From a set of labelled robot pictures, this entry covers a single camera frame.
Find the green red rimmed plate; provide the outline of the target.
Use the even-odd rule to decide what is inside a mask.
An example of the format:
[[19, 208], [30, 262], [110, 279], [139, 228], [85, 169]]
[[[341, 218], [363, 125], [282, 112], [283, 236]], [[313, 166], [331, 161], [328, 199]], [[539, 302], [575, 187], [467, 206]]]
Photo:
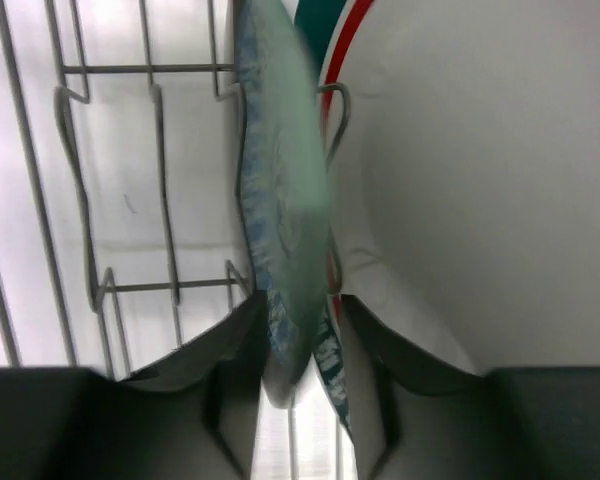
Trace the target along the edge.
[[600, 1], [301, 1], [343, 291], [461, 371], [600, 367]]

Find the blue floral green plate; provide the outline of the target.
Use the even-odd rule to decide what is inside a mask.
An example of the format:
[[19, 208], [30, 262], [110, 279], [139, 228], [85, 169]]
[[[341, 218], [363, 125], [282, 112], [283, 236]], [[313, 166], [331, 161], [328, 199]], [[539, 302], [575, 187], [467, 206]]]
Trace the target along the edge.
[[280, 1], [247, 1], [237, 40], [246, 129], [239, 204], [267, 296], [264, 388], [291, 405], [326, 303], [329, 194], [315, 73]]

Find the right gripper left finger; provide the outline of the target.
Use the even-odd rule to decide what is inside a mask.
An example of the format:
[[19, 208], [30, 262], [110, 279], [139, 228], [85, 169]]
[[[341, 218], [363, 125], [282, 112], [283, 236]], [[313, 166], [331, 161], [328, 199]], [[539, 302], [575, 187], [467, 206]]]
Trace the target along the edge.
[[0, 479], [246, 479], [267, 357], [267, 300], [121, 381], [0, 368]]

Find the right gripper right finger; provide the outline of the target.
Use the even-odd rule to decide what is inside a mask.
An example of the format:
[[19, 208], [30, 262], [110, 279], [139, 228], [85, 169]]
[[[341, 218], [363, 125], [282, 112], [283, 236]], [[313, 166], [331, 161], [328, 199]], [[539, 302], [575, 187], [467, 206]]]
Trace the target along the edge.
[[436, 358], [342, 299], [351, 439], [362, 479], [600, 479], [600, 367]]

